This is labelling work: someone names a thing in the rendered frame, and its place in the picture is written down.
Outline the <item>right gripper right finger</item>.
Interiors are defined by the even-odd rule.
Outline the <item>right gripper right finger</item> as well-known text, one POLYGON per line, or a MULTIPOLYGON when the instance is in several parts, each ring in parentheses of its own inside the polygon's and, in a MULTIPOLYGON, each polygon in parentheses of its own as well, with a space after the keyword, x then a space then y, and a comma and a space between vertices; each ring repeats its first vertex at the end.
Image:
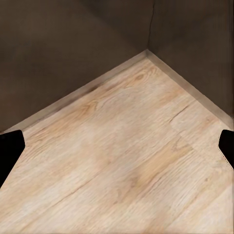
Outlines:
POLYGON ((223 130, 218 146, 234 169, 234 131, 223 130))

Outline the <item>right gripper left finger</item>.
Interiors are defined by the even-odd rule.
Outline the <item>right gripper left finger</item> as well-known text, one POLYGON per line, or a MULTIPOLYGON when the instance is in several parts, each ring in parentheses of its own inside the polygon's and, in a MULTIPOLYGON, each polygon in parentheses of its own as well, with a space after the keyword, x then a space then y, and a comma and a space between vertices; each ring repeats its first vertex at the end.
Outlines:
POLYGON ((25 148, 23 130, 0 135, 0 188, 25 148))

